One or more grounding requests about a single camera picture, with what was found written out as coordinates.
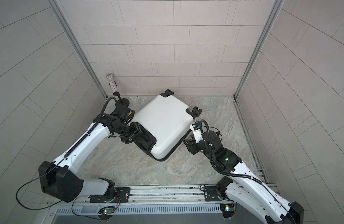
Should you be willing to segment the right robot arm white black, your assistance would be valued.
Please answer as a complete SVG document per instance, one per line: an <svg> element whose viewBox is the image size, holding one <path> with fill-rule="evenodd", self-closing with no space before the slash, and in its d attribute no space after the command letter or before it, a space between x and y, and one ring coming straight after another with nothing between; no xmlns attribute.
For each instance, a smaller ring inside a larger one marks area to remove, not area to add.
<svg viewBox="0 0 344 224"><path fill-rule="evenodd" d="M251 212L264 224L302 224L304 209L290 203L261 181L233 151L226 149L219 134L205 120L190 125L192 137L184 139L188 151L203 153L223 178L216 185L221 200L231 200Z"/></svg>

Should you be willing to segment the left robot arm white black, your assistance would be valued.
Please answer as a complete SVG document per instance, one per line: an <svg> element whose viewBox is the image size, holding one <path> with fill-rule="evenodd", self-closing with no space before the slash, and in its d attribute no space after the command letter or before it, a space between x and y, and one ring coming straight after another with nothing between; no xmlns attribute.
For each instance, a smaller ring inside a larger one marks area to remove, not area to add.
<svg viewBox="0 0 344 224"><path fill-rule="evenodd" d="M44 161L38 168L41 191L66 203L78 197L89 197L98 202L111 202L118 198L115 184L106 178L82 180L76 176L80 166L105 138L119 138L130 144L140 134L138 125L129 126L134 110L129 100L109 97L89 129L53 162Z"/></svg>

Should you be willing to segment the white hard-shell suitcase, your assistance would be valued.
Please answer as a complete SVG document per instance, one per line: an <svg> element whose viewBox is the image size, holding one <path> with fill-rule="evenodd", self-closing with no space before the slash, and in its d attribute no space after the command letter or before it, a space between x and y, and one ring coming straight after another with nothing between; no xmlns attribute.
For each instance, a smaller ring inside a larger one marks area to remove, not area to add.
<svg viewBox="0 0 344 224"><path fill-rule="evenodd" d="M142 131L134 143L153 159L165 161L188 136L190 125L201 113L198 107L189 110L167 89L134 115L131 124L138 124Z"/></svg>

